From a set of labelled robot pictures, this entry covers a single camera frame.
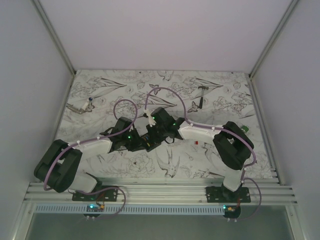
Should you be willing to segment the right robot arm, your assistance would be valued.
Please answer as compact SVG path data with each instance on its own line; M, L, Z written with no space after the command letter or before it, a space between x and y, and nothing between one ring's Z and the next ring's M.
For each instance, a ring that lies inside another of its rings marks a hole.
M234 122L229 121L222 126L200 125L196 122L188 122L183 117L174 119L162 107L153 112L144 109L143 112L148 118L148 125L147 133L142 137L142 144L148 152L158 147L167 138L213 144L226 165L224 188L221 190L222 198L231 203L239 197L245 162L254 155L254 145Z

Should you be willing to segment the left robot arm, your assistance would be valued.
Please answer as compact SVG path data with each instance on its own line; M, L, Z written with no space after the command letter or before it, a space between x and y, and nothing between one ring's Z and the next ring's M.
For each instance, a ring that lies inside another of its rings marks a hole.
M84 192L91 201L98 200L102 188L98 180L89 173L78 171L81 160L97 155L109 154L120 147L123 137L129 133L134 122L120 117L110 134L69 144L55 140L34 169L34 176L44 183L44 190L62 193L66 190Z

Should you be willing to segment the black fuse box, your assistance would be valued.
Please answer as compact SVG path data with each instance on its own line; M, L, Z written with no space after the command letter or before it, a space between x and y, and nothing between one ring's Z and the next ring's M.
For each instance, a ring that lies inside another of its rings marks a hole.
M161 141L153 139L148 133L142 135L140 137L140 140L141 145L147 152L154 150L155 148L159 147L162 143Z

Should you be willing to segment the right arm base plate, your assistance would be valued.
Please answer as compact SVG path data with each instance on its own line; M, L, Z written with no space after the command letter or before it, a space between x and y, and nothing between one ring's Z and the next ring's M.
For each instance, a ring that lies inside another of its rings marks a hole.
M247 187L240 186L236 191L221 186L208 186L205 188L208 203L250 203L251 196Z

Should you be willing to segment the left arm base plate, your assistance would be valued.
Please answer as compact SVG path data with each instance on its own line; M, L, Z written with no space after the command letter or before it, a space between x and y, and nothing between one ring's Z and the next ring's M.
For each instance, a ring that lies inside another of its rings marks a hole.
M105 188L112 188L112 186L101 185L96 186L93 189L93 193L91 195L83 194L81 192L76 191L72 194L72 201L74 202L116 202L118 195L118 187L113 189L102 191Z

